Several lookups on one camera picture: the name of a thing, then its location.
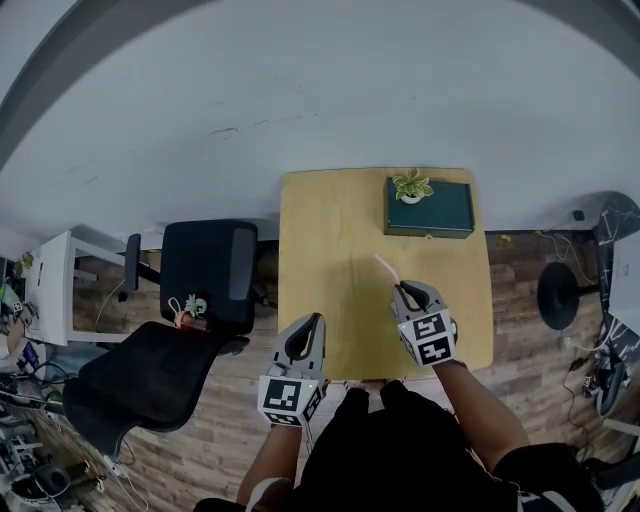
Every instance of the round black base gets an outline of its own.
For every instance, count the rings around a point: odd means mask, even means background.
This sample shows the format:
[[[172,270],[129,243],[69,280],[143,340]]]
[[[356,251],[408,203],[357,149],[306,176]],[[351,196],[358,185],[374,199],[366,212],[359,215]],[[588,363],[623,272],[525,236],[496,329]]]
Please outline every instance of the round black base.
[[[564,263],[551,263],[538,281],[538,309],[544,322],[561,331],[571,325],[580,305],[578,280]]]

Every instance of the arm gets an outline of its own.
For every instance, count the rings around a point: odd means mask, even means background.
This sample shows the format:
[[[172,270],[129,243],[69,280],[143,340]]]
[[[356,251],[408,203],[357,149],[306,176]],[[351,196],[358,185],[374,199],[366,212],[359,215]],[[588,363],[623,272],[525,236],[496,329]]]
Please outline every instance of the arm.
[[[273,427],[242,479],[236,503],[247,505],[253,488],[266,478],[287,478],[293,484],[296,480],[301,441],[301,428],[279,425]]]
[[[518,418],[469,370],[451,361],[433,369],[473,451],[490,472],[507,453],[530,444]]]

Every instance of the pink straw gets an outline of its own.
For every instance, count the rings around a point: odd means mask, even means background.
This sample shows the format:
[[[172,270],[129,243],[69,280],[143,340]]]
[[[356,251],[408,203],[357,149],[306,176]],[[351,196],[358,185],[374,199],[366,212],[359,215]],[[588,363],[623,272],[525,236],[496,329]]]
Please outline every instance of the pink straw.
[[[393,277],[393,280],[396,282],[397,285],[399,285],[400,278],[398,277],[398,273],[396,272],[396,270],[391,265],[389,265],[386,261],[384,261],[379,254],[376,254],[375,258],[378,260],[378,263],[380,263],[384,268],[387,269],[389,274],[391,274],[391,277]]]

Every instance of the dark green box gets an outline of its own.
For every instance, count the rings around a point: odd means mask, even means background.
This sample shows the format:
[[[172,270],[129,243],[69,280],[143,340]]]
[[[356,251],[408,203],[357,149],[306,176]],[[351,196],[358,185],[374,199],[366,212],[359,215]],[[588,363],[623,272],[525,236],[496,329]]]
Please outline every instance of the dark green box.
[[[430,181],[433,195],[416,204],[396,199],[391,178],[384,185],[384,234],[467,238],[475,229],[471,187],[466,183]]]

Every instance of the table top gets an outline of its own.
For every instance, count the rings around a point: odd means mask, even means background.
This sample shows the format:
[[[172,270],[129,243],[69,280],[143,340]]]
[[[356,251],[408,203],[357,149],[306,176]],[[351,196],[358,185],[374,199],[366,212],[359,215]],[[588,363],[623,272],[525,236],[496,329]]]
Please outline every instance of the table top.
[[[610,277],[613,271],[614,242],[638,231],[640,231],[640,208],[630,197],[620,192],[612,192],[602,207],[600,219],[595,227],[600,302],[607,329],[611,328],[613,322],[613,316],[609,313],[609,293],[611,292]],[[639,339],[640,337],[629,329],[611,343],[616,354],[622,354],[621,359],[625,363],[634,363],[640,360]]]
[[[493,360],[489,259],[473,176],[461,169],[420,169],[433,180],[471,185],[475,231],[466,239],[385,236],[384,180],[408,169],[342,169],[285,176],[280,214],[278,327],[321,313],[329,379],[432,374],[398,337],[390,309],[393,280],[435,286],[458,324],[456,354],[470,368]]]

